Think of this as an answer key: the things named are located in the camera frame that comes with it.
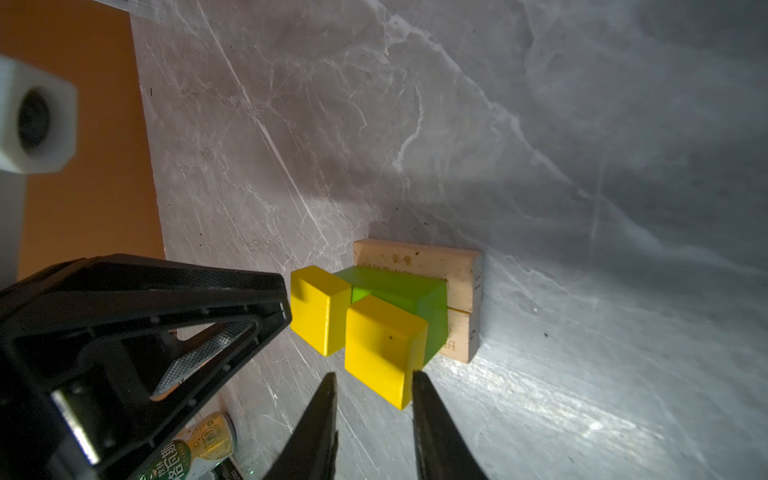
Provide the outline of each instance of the yellow block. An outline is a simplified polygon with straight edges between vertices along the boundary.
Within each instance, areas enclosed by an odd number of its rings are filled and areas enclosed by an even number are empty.
[[[291,328],[324,356],[344,347],[352,286],[318,266],[290,274]]]
[[[428,323],[368,295],[346,314],[344,366],[398,409],[411,402],[413,371],[424,367]]]

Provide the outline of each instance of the orange wall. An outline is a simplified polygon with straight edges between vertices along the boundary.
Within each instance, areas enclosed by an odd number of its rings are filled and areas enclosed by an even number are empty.
[[[164,258],[128,13],[92,0],[0,0],[0,53],[78,88],[78,151],[27,183],[19,278],[109,253]]]

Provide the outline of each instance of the marble surface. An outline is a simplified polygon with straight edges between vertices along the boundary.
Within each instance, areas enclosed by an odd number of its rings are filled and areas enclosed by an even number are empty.
[[[491,478],[768,472],[764,2],[120,4],[168,259],[482,250],[481,349],[426,371]],[[292,332],[221,393],[246,470],[330,370],[336,477],[415,478],[410,409]]]

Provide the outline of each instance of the building block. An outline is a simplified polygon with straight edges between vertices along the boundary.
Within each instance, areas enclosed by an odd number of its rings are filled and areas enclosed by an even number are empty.
[[[373,295],[346,315],[344,366],[398,409],[411,402],[414,370],[424,366],[426,320]]]
[[[318,266],[290,274],[291,329],[324,356],[344,347],[352,286]]]
[[[448,306],[444,280],[367,266],[351,266],[336,275],[352,285],[353,303],[373,295],[426,320],[429,329],[424,363],[445,345],[448,339]]]
[[[446,280],[450,333],[440,353],[472,360],[480,345],[482,252],[366,238],[354,243],[354,264]]]

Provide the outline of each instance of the wooden base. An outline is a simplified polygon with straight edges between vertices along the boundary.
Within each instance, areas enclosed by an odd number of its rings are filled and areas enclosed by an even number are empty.
[[[355,265],[446,280],[449,334],[440,353],[472,360],[480,346],[481,252],[367,238],[354,243],[354,255]]]

